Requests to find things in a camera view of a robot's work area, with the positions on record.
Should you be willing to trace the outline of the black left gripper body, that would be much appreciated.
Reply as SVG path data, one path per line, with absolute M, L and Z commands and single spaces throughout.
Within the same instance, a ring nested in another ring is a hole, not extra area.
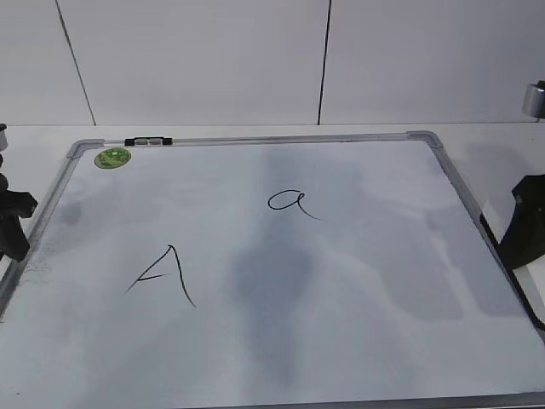
M 20 220 L 29 219 L 37 208 L 37 201 L 29 192 L 16 192 L 9 189 L 9 182 L 1 174 L 1 227 L 22 229 Z

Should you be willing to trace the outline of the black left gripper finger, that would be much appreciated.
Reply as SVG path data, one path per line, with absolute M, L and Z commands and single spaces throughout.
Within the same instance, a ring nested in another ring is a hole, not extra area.
M 22 261 L 30 249 L 18 216 L 1 217 L 1 254 L 12 260 Z

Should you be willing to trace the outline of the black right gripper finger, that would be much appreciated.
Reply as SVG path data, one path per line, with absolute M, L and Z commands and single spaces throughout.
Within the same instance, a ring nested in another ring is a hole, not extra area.
M 524 176 L 512 195 L 513 215 L 497 250 L 506 269 L 521 268 L 544 255 L 544 175 Z

